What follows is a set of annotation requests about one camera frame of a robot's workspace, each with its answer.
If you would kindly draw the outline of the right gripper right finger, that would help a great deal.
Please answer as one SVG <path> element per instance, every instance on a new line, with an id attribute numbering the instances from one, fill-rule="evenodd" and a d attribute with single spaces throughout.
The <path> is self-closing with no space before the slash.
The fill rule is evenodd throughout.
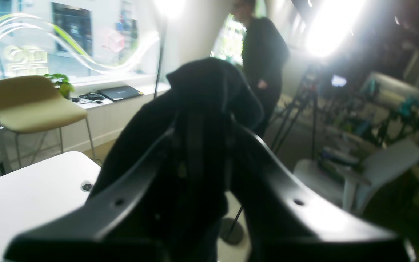
<path id="1" fill-rule="evenodd" d="M 322 198 L 284 167 L 265 143 L 233 128 L 231 192 L 243 206 L 250 262 L 411 262 L 404 237 Z"/>

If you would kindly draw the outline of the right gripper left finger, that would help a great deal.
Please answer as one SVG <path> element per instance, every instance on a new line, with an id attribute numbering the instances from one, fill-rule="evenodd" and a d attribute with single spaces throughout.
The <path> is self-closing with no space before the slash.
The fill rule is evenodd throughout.
<path id="1" fill-rule="evenodd" d="M 171 149 L 174 128 L 169 128 L 118 181 L 84 206 L 14 237 L 4 253 L 5 262 L 171 262 L 159 237 L 130 231 L 115 238 L 123 222 L 138 215 L 139 205 L 157 181 Z"/>

